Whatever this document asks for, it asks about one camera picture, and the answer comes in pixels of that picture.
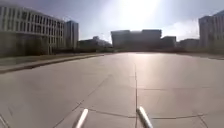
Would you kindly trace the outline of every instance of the pavement seam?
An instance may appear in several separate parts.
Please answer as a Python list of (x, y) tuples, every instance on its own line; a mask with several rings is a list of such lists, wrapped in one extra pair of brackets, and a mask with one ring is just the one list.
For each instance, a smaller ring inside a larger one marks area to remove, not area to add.
[(89, 96), (91, 96), (94, 92), (96, 92), (97, 89), (99, 89), (103, 83), (111, 76), (111, 74), (109, 74), (91, 93), (89, 93), (87, 95), (87, 97), (85, 99), (83, 99), (75, 108), (72, 109), (71, 112), (69, 112), (66, 116), (64, 116), (58, 123), (55, 124), (55, 126), (53, 126), (53, 128), (56, 128), (59, 124), (61, 124), (72, 112), (74, 112), (77, 108), (79, 108), (79, 106), (89, 98)]
[(108, 113), (108, 112), (98, 111), (98, 110), (89, 109), (89, 108), (87, 108), (87, 109), (89, 111), (100, 113), (100, 114), (104, 114), (104, 115), (117, 116), (117, 117), (123, 117), (123, 118), (136, 118), (135, 116), (125, 116), (125, 115), (120, 115), (120, 114), (115, 114), (115, 113)]
[(208, 128), (208, 125), (206, 122), (202, 119), (202, 116), (198, 115), (198, 118), (202, 121), (202, 123), (205, 125), (206, 128)]
[[(135, 64), (135, 62), (134, 62), (134, 66), (135, 66), (135, 101), (136, 101), (136, 103), (135, 103), (135, 110), (137, 111), (137, 107), (138, 107), (138, 96), (137, 96), (137, 94), (138, 94), (138, 86), (137, 86), (137, 84), (138, 84), (138, 81), (137, 81), (137, 72), (136, 72), (136, 64)], [(136, 118), (135, 118), (135, 128), (137, 128), (137, 112), (135, 113), (135, 116), (136, 116)]]
[(186, 89), (213, 89), (216, 87), (198, 87), (198, 88), (170, 88), (170, 89), (148, 89), (148, 88), (139, 88), (139, 90), (149, 90), (149, 91), (176, 91), (176, 90), (186, 90)]

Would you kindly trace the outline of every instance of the paving tile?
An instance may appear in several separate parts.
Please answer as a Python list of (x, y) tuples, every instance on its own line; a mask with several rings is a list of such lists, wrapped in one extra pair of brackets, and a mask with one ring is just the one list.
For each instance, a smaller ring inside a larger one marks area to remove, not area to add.
[(224, 112), (213, 113), (202, 116), (202, 119), (209, 128), (223, 128), (224, 127)]
[[(77, 119), (80, 117), (83, 109), (78, 108), (72, 112), (61, 124), (56, 128), (72, 128)], [(135, 118), (125, 118), (113, 115), (102, 114), (89, 111), (85, 128), (135, 128)]]
[(138, 90), (138, 106), (143, 106), (151, 117), (174, 118), (211, 114), (224, 111), (224, 90)]
[(103, 85), (81, 106), (97, 111), (135, 116), (136, 90), (127, 86)]
[[(154, 128), (206, 128), (204, 123), (198, 118), (182, 119), (151, 119)], [(143, 128), (140, 120), (137, 120), (137, 128)]]

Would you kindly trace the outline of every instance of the ground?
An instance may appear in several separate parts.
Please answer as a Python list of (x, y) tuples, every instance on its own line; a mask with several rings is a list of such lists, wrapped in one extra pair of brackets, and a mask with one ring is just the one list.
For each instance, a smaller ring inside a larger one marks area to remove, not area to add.
[(224, 61), (175, 54), (122, 53), (0, 75), (0, 116), (12, 128), (222, 128)]

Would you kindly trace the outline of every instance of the sunlight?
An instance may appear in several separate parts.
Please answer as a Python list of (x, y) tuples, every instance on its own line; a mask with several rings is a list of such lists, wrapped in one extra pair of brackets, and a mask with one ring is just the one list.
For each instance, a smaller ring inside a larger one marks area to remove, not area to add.
[(160, 0), (120, 0), (121, 27), (138, 30), (149, 24)]

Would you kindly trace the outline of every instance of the sky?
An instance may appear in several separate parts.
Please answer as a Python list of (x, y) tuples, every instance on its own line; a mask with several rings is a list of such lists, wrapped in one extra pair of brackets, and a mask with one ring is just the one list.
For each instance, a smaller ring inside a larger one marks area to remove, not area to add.
[(79, 39), (110, 31), (162, 29), (178, 40), (199, 38), (198, 18), (224, 10), (223, 0), (5, 0), (79, 23)]

